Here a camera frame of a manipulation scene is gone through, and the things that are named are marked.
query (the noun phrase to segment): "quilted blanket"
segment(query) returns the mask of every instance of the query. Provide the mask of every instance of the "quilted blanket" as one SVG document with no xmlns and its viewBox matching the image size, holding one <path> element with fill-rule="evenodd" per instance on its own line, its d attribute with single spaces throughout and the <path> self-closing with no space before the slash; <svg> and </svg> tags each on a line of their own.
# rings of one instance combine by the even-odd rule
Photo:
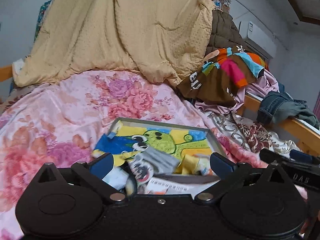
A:
<svg viewBox="0 0 320 240">
<path fill-rule="evenodd" d="M 22 87 L 94 68 L 177 85 L 197 69 L 212 29 L 211 0 L 54 0 L 20 73 Z"/>
<path fill-rule="evenodd" d="M 35 88 L 0 116 L 0 239 L 22 236 L 14 208 L 39 168 L 49 161 L 58 167 L 89 162 L 92 149 L 117 117 L 209 127 L 228 158 L 266 166 L 167 84 L 150 84 L 127 71 L 72 75 L 60 85 Z"/>
</svg>

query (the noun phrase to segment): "wooden bed frame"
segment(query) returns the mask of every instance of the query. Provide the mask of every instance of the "wooden bed frame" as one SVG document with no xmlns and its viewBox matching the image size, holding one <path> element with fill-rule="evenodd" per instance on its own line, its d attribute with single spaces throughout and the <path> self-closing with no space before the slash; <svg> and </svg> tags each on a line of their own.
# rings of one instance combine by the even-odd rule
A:
<svg viewBox="0 0 320 240">
<path fill-rule="evenodd" d="M 11 77 L 12 65 L 0 68 L 0 82 L 5 81 Z M 242 116 L 245 109 L 257 112 L 259 106 L 259 100 L 253 98 L 252 96 L 245 95 L 244 105 L 238 110 L 237 114 Z M 303 152 L 313 156 L 320 155 L 320 132 L 314 132 L 294 118 L 288 118 L 277 125 L 299 139 L 297 145 Z"/>
</svg>

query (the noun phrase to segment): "brown puffer jacket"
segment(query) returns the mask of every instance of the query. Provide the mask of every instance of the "brown puffer jacket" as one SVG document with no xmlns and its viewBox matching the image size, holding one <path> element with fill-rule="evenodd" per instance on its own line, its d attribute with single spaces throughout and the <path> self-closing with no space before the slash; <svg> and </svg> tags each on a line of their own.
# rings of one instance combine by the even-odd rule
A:
<svg viewBox="0 0 320 240">
<path fill-rule="evenodd" d="M 213 10 L 212 16 L 212 32 L 205 56 L 216 49 L 228 48 L 236 45 L 242 45 L 244 49 L 247 49 L 230 14 L 219 10 Z"/>
</svg>

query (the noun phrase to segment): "bolt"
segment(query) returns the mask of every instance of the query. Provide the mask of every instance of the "bolt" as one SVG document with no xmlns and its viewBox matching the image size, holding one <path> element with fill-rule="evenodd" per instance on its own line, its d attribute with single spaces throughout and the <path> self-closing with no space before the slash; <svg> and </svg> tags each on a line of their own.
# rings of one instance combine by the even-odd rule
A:
<svg viewBox="0 0 320 240">
<path fill-rule="evenodd" d="M 159 204 L 165 204 L 165 200 L 164 199 L 158 199 L 158 203 Z"/>
<path fill-rule="evenodd" d="M 113 193 L 110 195 L 110 199 L 113 201 L 123 201 L 125 199 L 125 195 L 122 193 Z"/>
<path fill-rule="evenodd" d="M 203 201 L 209 201 L 213 199 L 213 195 L 211 193 L 200 193 L 197 195 L 198 199 L 203 200 Z"/>
</svg>

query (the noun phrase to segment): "teal patterned cloth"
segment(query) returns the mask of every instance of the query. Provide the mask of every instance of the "teal patterned cloth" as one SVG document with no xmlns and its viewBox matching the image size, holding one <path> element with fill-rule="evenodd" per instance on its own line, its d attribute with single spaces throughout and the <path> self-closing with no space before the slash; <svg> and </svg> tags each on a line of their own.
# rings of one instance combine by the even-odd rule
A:
<svg viewBox="0 0 320 240">
<path fill-rule="evenodd" d="M 37 21 L 37 25 L 36 25 L 36 33 L 35 33 L 35 39 L 34 41 L 36 41 L 36 38 L 38 37 L 39 31 L 42 27 L 43 24 L 43 20 L 44 20 L 44 13 L 47 10 L 48 6 L 50 5 L 51 0 L 45 2 L 41 7 L 40 7 L 40 11 L 39 11 L 39 15 L 38 15 L 38 21 Z"/>
</svg>

